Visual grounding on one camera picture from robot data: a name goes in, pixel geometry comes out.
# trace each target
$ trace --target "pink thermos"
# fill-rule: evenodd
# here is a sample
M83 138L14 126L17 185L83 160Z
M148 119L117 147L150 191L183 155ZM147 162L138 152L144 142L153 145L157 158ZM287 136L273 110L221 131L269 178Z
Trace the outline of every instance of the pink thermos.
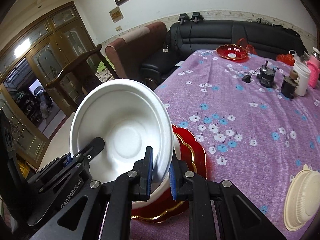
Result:
M320 51L318 49L313 48L310 60L306 64L311 71L309 85L312 88L316 88L320 75Z

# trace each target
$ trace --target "silver screw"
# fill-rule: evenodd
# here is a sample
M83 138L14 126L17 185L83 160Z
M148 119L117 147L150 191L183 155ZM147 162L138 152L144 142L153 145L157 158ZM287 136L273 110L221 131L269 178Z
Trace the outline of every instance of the silver screw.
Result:
M225 186L225 187L231 187L232 183L230 180L224 180L222 182L222 185Z
M97 188L99 186L100 186L100 182L97 180L90 182L90 188Z
M134 178L137 175L138 175L138 173L136 171L129 171L128 172L128 177L130 177L130 178Z
M195 174L194 174L194 172L192 172L192 171L187 171L184 175L185 175L187 178L192 178Z

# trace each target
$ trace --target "red plastic bag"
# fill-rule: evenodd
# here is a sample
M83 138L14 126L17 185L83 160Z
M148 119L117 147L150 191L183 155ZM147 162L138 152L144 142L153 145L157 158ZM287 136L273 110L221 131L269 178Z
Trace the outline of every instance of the red plastic bag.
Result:
M289 65L289 66L291 66L291 67L293 67L294 62L295 62L295 60L294 60L294 58L293 58L293 55L291 55L291 54L287 54L287 55L281 54L281 55L278 55L278 56L277 56L277 61L281 61L281 62L283 62L283 63L286 63L287 65Z
M257 55L257 52L254 49L254 47L252 45L249 45L245 38L239 39L239 41L237 41L237 45L244 48L248 53Z

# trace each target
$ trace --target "sofa backrest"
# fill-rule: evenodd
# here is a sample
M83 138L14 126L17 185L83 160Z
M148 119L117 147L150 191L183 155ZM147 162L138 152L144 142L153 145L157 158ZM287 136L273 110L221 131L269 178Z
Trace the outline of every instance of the sofa backrest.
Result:
M167 28L163 22L156 22L129 32L106 47L106 55L115 66L120 78L141 81L141 63L163 47Z
M183 59L198 49L217 49L224 44L236 44L245 38L257 54L276 59L279 54L288 54L293 49L299 56L307 51L300 35L282 26L263 25L254 22L210 20L175 23L170 27L171 48Z

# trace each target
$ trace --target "brown sofa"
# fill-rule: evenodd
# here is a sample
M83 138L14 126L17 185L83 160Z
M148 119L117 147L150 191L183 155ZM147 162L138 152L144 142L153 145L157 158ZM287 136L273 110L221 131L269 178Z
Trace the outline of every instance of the brown sofa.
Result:
M139 74L143 61L163 47L167 28L156 22L126 33L106 47L106 55L120 78L145 83Z

